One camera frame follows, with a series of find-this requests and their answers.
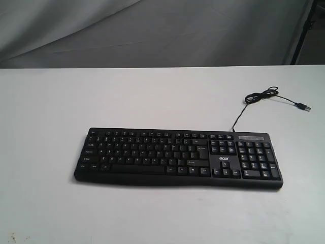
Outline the black acer keyboard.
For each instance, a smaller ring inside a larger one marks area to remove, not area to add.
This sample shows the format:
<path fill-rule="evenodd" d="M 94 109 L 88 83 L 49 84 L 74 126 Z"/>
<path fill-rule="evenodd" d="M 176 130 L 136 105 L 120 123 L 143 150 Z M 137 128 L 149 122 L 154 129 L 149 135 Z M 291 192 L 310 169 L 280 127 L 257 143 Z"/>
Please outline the black acer keyboard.
<path fill-rule="evenodd" d="M 91 128 L 74 177 L 131 186 L 280 189 L 267 133 Z"/>

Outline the grey backdrop cloth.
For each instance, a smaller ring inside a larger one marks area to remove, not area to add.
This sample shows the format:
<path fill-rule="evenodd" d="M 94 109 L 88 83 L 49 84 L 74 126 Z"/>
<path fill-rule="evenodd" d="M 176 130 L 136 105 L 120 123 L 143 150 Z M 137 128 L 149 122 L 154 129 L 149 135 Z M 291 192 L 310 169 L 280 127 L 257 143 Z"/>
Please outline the grey backdrop cloth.
<path fill-rule="evenodd" d="M 284 65 L 311 1 L 1 1 L 2 68 Z"/>

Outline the black stand pole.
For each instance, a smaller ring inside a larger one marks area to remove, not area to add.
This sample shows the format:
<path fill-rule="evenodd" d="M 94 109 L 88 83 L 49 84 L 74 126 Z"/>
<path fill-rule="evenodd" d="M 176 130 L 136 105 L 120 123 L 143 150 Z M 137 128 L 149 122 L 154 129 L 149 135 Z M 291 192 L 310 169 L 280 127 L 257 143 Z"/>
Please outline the black stand pole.
<path fill-rule="evenodd" d="M 324 64 L 324 1 L 311 3 L 290 64 Z"/>

